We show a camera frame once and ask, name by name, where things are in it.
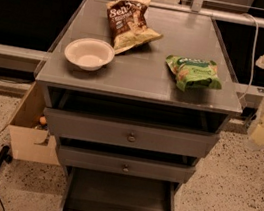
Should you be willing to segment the green rice chip bag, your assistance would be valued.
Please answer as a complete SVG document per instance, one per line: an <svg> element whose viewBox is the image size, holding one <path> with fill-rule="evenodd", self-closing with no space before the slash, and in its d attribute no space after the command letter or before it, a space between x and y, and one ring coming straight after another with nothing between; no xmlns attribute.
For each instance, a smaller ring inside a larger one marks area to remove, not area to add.
<svg viewBox="0 0 264 211"><path fill-rule="evenodd" d="M181 91L189 88L222 88L215 61L168 55L165 62L174 74L176 86Z"/></svg>

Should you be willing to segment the brown chip bag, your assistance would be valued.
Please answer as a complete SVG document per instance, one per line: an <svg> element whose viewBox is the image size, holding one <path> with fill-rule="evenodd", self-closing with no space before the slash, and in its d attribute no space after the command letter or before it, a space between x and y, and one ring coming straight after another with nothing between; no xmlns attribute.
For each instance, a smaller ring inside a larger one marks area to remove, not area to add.
<svg viewBox="0 0 264 211"><path fill-rule="evenodd" d="M160 33L147 26L145 12L150 6L150 1L115 0L106 4L116 54L162 38Z"/></svg>

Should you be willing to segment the grey drawer cabinet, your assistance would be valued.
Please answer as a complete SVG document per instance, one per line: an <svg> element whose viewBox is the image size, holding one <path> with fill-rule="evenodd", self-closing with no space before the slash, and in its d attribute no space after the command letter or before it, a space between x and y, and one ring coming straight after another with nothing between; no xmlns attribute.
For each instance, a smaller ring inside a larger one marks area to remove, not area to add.
<svg viewBox="0 0 264 211"><path fill-rule="evenodd" d="M162 38L120 54L96 71L83 71L64 57L65 46L84 37L108 40L104 0L86 0L36 77L47 108L216 134L239 114L241 104L225 61L222 40L209 17L150 8L146 20ZM217 63L221 89L180 91L165 62L168 55L211 59ZM55 136L61 146L128 155L195 167L202 157L100 144Z"/></svg>

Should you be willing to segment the grey top drawer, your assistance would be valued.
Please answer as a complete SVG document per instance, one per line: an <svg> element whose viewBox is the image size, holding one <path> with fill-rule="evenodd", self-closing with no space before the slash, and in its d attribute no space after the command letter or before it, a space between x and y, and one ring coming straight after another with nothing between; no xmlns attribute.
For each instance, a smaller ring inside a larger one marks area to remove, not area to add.
<svg viewBox="0 0 264 211"><path fill-rule="evenodd" d="M56 136L168 154L204 158L220 139L216 134L148 126L51 108L46 108L44 114L50 132Z"/></svg>

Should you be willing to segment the grey drawer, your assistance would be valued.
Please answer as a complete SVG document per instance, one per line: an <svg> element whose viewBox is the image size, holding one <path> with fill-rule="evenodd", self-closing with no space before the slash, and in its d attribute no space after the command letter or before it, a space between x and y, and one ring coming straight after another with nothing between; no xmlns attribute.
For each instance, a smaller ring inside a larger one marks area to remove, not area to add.
<svg viewBox="0 0 264 211"><path fill-rule="evenodd" d="M174 211L171 182L73 169L59 211Z"/></svg>
<svg viewBox="0 0 264 211"><path fill-rule="evenodd" d="M57 155L63 165L177 183L187 182L196 171L190 166L75 147L61 146Z"/></svg>
<svg viewBox="0 0 264 211"><path fill-rule="evenodd" d="M56 136L168 154L204 158L220 139L216 134L148 126L51 108L46 108L44 114L50 132Z"/></svg>

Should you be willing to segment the grey middle drawer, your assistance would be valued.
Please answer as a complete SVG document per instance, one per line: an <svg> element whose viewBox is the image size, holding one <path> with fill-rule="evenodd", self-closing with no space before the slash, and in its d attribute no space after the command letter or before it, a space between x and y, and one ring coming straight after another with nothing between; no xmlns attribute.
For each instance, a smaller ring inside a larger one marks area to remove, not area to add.
<svg viewBox="0 0 264 211"><path fill-rule="evenodd" d="M63 165L177 183L187 182L196 171L190 166L75 147L61 146L57 155Z"/></svg>

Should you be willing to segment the grey bottom drawer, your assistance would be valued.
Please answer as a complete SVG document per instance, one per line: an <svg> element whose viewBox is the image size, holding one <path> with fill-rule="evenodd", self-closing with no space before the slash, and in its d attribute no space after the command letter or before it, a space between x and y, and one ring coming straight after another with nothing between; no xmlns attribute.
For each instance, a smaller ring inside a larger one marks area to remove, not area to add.
<svg viewBox="0 0 264 211"><path fill-rule="evenodd" d="M171 182L73 169L59 211L174 211Z"/></svg>

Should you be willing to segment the white paper bowl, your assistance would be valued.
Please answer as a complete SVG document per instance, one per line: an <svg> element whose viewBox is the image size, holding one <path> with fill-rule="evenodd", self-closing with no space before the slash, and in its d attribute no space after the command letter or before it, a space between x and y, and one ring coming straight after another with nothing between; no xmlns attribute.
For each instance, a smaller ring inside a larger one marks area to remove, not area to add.
<svg viewBox="0 0 264 211"><path fill-rule="evenodd" d="M85 71L96 71L109 64L115 55L114 49L103 40L84 38L72 41L65 47L65 58Z"/></svg>

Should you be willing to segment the orange ball in box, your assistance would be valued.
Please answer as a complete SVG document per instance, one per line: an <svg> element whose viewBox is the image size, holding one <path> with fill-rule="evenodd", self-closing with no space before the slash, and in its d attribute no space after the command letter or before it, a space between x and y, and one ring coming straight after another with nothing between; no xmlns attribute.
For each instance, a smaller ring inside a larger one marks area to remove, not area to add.
<svg viewBox="0 0 264 211"><path fill-rule="evenodd" d="M45 126L47 124L46 117L45 116L40 117L39 122L40 122L40 125Z"/></svg>

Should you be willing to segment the cardboard box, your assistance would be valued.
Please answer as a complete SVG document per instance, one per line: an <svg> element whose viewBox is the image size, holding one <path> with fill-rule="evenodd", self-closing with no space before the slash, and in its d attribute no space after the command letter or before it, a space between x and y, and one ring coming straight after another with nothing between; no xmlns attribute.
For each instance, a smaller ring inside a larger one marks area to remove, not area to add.
<svg viewBox="0 0 264 211"><path fill-rule="evenodd" d="M14 159L59 165L55 137L40 122L45 107L42 90L35 82L20 100L6 126Z"/></svg>

